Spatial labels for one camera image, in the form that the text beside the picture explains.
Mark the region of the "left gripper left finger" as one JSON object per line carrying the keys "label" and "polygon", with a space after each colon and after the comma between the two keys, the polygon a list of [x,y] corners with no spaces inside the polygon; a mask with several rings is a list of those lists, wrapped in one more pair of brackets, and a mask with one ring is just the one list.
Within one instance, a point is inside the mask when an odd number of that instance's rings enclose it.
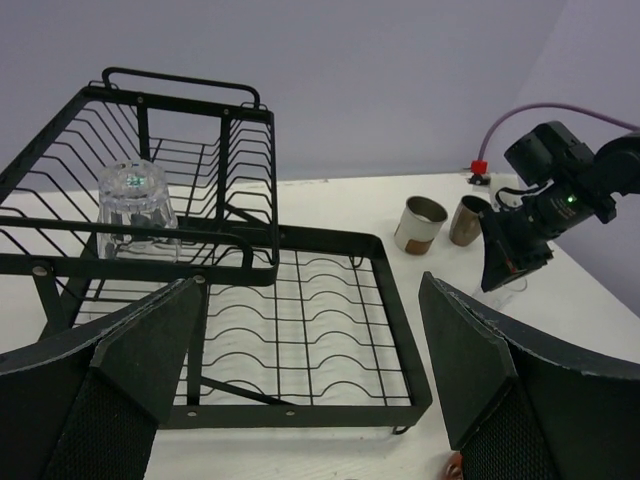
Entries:
{"label": "left gripper left finger", "polygon": [[143,478],[201,299],[194,280],[177,280],[2,354],[2,478]]}

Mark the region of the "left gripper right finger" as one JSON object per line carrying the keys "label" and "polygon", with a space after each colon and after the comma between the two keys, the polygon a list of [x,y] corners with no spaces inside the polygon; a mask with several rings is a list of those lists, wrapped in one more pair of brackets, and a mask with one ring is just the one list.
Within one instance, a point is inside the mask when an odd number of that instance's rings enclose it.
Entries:
{"label": "left gripper right finger", "polygon": [[635,479],[639,367],[570,344],[425,273],[419,304],[467,479]]}

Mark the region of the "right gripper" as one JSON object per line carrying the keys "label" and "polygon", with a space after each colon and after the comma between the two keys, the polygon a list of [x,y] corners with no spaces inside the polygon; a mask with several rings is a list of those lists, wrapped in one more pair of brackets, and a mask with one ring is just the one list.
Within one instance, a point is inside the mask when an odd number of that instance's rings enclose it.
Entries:
{"label": "right gripper", "polygon": [[537,125],[505,152],[530,187],[514,209],[484,210],[481,290],[491,292],[520,277],[518,268],[540,268],[551,260],[548,242],[595,216],[601,223],[617,215],[618,192],[612,140],[592,151],[562,122]]}

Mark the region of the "brown mug with handle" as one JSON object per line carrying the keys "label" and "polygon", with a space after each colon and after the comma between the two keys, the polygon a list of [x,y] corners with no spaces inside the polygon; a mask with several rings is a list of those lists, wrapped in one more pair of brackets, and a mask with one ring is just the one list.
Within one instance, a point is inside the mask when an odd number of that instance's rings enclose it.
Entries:
{"label": "brown mug with handle", "polygon": [[450,241],[459,247],[467,247],[481,234],[480,214],[491,208],[491,204],[474,195],[460,199],[449,230]]}

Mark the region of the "white and brown cup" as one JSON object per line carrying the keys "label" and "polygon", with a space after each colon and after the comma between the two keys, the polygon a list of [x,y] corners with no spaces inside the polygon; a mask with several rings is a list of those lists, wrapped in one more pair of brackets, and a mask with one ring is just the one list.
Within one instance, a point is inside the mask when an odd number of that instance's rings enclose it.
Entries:
{"label": "white and brown cup", "polygon": [[425,255],[447,219],[447,210],[438,202],[411,196],[406,200],[394,232],[394,242],[406,254]]}

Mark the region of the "red orange mug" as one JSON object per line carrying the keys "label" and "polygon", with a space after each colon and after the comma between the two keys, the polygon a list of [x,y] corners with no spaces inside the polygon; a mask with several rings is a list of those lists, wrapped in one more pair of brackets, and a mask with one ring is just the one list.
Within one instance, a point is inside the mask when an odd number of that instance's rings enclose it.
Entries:
{"label": "red orange mug", "polygon": [[442,471],[441,471],[441,480],[462,480],[463,479],[463,468],[462,468],[463,457],[459,452],[454,452],[446,461]]}

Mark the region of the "clear glass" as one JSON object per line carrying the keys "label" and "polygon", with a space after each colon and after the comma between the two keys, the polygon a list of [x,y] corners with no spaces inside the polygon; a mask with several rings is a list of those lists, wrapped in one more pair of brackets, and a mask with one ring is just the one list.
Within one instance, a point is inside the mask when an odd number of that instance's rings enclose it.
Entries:
{"label": "clear glass", "polygon": [[485,292],[478,285],[472,294],[472,298],[489,308],[501,311],[510,301],[525,292],[528,286],[526,278],[518,278],[495,290]]}
{"label": "clear glass", "polygon": [[[99,221],[123,227],[176,229],[165,172],[139,159],[116,163],[98,175]],[[181,251],[178,238],[156,234],[99,233],[102,259],[160,260],[175,262]]]}

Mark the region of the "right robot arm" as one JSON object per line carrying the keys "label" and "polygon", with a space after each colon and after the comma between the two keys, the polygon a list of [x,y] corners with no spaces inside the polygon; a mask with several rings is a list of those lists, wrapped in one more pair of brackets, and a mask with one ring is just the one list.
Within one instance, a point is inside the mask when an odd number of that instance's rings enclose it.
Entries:
{"label": "right robot arm", "polygon": [[505,159],[531,189],[517,208],[479,214],[484,292],[546,266],[553,258],[548,243],[588,218],[611,222],[617,215],[614,194],[639,192],[637,132],[592,152],[561,122],[542,123],[511,145]]}

